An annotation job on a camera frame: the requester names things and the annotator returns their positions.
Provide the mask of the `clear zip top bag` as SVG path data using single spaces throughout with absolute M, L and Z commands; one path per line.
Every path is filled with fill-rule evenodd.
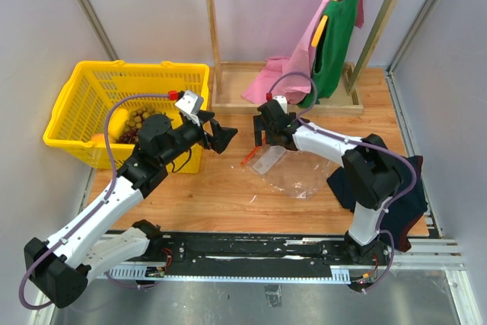
M 293 199 L 312 197 L 325 187 L 327 178 L 338 167 L 318 155 L 270 145 L 254 148 L 241 165 Z

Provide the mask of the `longan fruit bunch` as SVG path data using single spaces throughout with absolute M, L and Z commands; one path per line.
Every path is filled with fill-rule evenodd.
M 144 121 L 153 115 L 162 114 L 160 110 L 156 110 L 152 106 L 144 106 L 129 113 L 129 118 L 125 121 L 124 131 L 138 130 L 142 127 Z

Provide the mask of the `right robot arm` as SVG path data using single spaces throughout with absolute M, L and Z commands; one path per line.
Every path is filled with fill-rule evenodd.
M 354 264 L 365 262 L 380 236 L 387 205 L 403 181 L 398 160 L 378 135 L 360 139 L 329 131 L 286 112 L 275 99 L 257 110 L 253 118 L 257 145 L 264 132 L 270 145 L 315 154 L 344 169 L 355 199 L 353 220 L 345 233 L 345 256 Z

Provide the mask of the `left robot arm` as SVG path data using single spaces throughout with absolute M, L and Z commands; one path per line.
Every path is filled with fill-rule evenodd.
M 132 227 L 121 240 L 98 244 L 103 234 L 133 206 L 147 198 L 167 177 L 167 168 L 194 145 L 221 154 L 238 130 L 223 127 L 213 112 L 200 110 L 172 127 L 170 118 L 155 114 L 138 131 L 138 143 L 123 165 L 113 171 L 105 190 L 72 221 L 42 241 L 32 238 L 24 247 L 26 273 L 58 308 L 76 301 L 102 272 L 132 257 L 156 260 L 163 242 Z

